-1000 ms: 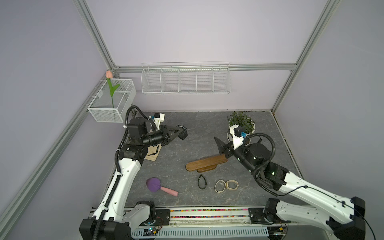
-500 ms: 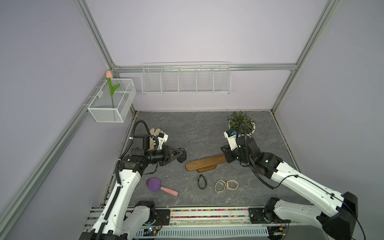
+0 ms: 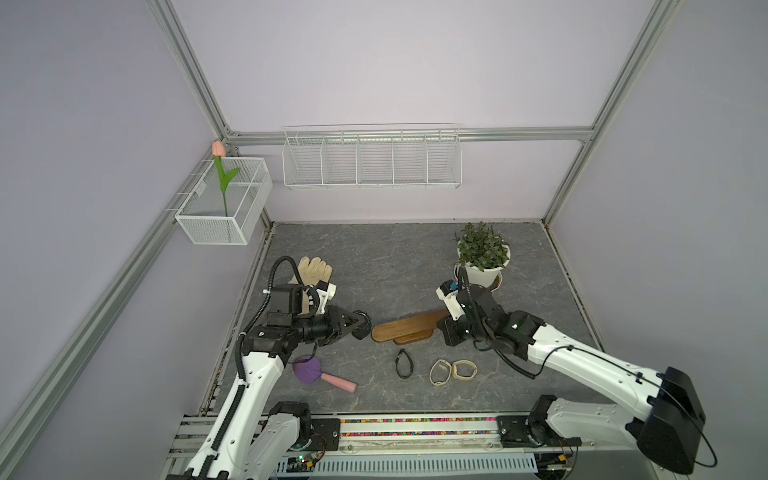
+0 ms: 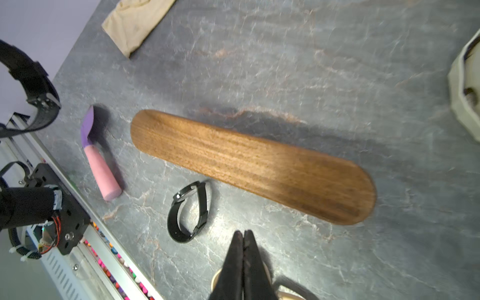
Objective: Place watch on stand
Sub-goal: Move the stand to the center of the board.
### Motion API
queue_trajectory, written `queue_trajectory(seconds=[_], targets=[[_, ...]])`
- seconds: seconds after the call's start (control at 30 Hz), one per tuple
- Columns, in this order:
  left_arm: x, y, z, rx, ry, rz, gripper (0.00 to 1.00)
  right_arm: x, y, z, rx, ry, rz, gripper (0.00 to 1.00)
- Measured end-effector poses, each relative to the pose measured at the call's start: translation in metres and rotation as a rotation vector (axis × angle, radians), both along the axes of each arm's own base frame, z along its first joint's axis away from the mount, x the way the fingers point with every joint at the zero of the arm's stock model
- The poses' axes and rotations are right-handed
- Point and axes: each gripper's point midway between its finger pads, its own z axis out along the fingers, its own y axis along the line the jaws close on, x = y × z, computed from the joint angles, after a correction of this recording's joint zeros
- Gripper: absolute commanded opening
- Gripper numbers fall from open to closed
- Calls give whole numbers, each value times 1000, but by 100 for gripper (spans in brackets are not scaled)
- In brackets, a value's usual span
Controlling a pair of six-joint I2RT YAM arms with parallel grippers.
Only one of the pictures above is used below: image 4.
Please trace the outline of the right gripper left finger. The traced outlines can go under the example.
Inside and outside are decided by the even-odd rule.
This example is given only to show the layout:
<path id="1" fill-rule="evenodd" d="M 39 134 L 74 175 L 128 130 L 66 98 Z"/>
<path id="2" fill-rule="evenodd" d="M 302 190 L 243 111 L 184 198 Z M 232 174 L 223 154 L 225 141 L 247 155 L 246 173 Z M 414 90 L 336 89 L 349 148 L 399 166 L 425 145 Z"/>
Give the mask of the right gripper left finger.
<path id="1" fill-rule="evenodd" d="M 244 239 L 240 231 L 235 231 L 229 246 L 217 284 L 209 300 L 242 300 L 243 298 L 243 258 Z"/>

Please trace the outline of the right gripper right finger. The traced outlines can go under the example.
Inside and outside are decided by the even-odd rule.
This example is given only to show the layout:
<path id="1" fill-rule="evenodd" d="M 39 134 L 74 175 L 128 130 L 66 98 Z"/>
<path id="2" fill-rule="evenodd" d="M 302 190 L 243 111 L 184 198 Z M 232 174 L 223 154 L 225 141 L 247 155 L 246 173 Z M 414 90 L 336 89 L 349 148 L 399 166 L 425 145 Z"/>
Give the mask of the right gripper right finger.
<path id="1" fill-rule="evenodd" d="M 245 300 L 277 300 L 251 230 L 244 232 L 243 286 Z"/>

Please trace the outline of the slim black watch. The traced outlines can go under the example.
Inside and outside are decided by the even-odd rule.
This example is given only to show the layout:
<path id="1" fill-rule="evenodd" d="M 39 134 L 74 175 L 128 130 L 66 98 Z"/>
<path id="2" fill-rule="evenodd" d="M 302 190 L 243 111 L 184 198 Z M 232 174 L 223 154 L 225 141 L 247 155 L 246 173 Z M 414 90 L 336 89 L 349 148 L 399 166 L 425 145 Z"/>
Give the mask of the slim black watch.
<path id="1" fill-rule="evenodd" d="M 190 231 L 183 222 L 187 220 L 188 215 L 192 215 L 193 202 L 189 201 L 196 192 L 198 219 L 196 226 Z M 195 181 L 180 191 L 173 197 L 172 204 L 167 216 L 167 231 L 170 237 L 177 243 L 188 243 L 194 239 L 208 221 L 208 197 L 206 192 L 206 183 Z"/>

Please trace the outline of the chunky black watch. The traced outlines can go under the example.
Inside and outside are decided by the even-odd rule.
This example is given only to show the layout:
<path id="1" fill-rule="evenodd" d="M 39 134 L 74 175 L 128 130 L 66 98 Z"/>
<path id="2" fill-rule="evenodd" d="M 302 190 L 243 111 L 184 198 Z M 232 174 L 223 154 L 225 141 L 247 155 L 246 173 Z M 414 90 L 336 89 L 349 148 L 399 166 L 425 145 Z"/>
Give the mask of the chunky black watch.
<path id="1" fill-rule="evenodd" d="M 11 129 L 1 124 L 1 137 L 12 138 L 47 128 L 58 117 L 61 103 L 45 69 L 25 52 L 4 41 L 1 41 L 1 63 L 22 85 L 26 102 L 37 109 L 33 122 L 25 129 Z"/>

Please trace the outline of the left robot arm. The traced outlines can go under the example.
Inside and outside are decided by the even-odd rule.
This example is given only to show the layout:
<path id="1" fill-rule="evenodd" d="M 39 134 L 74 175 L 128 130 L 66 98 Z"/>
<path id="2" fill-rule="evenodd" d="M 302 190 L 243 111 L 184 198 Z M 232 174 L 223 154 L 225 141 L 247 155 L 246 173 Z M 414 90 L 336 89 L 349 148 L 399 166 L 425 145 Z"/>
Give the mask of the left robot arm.
<path id="1" fill-rule="evenodd" d="M 1 229 L 13 229 L 44 223 L 62 210 L 63 192 L 58 185 L 48 184 L 30 174 L 28 166 L 21 161 L 8 163 L 1 170 L 4 176 L 14 165 L 24 171 L 23 187 L 9 187 L 1 179 Z"/>

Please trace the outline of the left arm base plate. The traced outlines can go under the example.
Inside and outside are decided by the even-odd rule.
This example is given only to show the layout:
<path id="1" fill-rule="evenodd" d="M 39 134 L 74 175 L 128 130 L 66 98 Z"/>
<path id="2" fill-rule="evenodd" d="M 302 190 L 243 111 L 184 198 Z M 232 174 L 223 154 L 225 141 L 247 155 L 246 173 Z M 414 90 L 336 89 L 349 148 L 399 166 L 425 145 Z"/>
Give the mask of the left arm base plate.
<path id="1" fill-rule="evenodd" d="M 42 188 L 53 185 L 62 192 L 62 205 L 59 212 L 61 236 L 57 249 L 63 256 L 69 255 L 83 238 L 90 225 L 90 216 L 48 164 L 41 163 L 36 166 L 26 187 L 34 185 Z"/>

